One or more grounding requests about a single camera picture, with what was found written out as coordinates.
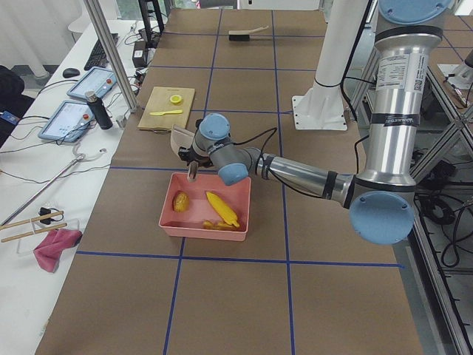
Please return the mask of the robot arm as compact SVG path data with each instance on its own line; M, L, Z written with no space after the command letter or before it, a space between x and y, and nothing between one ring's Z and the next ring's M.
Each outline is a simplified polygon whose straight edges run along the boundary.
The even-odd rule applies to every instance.
M277 180L309 197L335 200L346 208L354 230L381 245L397 243L412 230L415 180L409 173L429 55L441 43L451 1L380 1L374 47L380 55L364 169L354 175L238 148L228 119L206 115L187 143L172 149L188 164L188 179L214 167L230 186L249 174ZM370 11L369 1L333 3L312 87L293 98L298 130L345 127L341 88Z

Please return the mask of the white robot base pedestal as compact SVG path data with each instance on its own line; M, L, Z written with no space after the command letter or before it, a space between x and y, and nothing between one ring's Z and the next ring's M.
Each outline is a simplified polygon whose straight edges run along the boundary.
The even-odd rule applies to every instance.
M370 8L367 0L333 2L313 85L305 95L292 97L297 130L347 129L341 82Z

